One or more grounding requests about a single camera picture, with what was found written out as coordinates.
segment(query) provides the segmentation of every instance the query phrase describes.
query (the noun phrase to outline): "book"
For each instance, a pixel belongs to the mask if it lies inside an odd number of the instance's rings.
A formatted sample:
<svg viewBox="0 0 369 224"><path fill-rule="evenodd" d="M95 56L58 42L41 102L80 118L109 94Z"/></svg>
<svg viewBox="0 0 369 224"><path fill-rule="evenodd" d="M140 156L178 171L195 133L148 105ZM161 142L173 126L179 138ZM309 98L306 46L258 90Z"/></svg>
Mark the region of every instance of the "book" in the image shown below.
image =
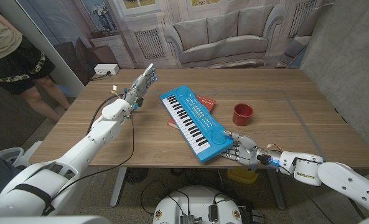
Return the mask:
<svg viewBox="0 0 369 224"><path fill-rule="evenodd" d="M209 113L210 113L210 111L212 110L213 106L216 103L216 100L212 100L212 99L209 99L203 96L198 96L197 94L195 94L195 97L199 100L201 104L203 104L209 110ZM177 127L177 124L174 122L173 118L170 118L167 121L167 125L173 128L177 128L177 129L179 128Z"/></svg>

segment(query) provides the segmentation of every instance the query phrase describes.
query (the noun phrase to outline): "electrical outlet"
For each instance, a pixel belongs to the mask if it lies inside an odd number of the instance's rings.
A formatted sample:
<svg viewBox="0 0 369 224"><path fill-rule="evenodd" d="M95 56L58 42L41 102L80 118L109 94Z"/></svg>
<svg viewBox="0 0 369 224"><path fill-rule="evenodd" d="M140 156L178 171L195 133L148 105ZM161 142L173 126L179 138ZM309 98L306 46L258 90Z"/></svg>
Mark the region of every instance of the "electrical outlet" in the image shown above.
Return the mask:
<svg viewBox="0 0 369 224"><path fill-rule="evenodd" d="M110 72L110 75L116 75L119 71L119 66L117 64L98 64L95 67L95 72L97 75L106 75Z"/></svg>

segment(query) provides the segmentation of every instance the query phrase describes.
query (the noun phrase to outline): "wooden table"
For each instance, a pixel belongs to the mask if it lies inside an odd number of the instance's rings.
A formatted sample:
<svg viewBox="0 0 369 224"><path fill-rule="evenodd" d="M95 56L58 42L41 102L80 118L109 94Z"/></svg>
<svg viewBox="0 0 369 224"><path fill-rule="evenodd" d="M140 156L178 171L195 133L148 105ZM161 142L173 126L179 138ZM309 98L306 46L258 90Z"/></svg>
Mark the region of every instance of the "wooden table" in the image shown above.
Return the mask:
<svg viewBox="0 0 369 224"><path fill-rule="evenodd" d="M142 72L120 70L110 78L90 82L30 162L49 161L67 152L84 137L93 113L111 96L112 85L122 91ZM167 125L170 116L159 96L186 84L194 93L217 101L211 114L226 130L248 135L261 147L275 143L287 151L369 169L369 148L301 70L160 69L157 74L158 81L148 89L143 106L134 112L134 154L125 167L241 166L220 156L199 163L180 131ZM231 120L237 103L254 108L245 127ZM112 166L128 158L133 146L131 129L131 122L126 122L120 136L102 148L91 164Z"/></svg>

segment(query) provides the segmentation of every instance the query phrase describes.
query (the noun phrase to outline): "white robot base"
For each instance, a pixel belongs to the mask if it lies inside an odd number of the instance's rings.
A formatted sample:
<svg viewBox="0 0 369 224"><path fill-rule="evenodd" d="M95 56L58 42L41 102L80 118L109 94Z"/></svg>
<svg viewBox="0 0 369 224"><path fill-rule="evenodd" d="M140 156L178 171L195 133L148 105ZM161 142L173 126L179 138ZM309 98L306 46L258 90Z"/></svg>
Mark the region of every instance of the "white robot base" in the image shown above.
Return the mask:
<svg viewBox="0 0 369 224"><path fill-rule="evenodd" d="M155 209L153 224L160 223L232 223L241 224L240 209L220 191L204 186L187 186L179 189L188 195L190 215L188 215L187 197L180 192L172 192L162 199ZM215 198L216 209L210 210Z"/></svg>

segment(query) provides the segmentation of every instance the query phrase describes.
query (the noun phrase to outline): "printed backdrop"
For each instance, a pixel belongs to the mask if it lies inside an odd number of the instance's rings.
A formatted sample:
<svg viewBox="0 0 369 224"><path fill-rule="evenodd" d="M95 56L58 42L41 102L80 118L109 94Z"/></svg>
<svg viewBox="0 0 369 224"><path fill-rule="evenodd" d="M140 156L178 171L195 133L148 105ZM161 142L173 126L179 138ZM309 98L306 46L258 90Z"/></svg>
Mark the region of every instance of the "printed backdrop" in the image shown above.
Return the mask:
<svg viewBox="0 0 369 224"><path fill-rule="evenodd" d="M324 0L16 0L86 85L120 68L300 64Z"/></svg>

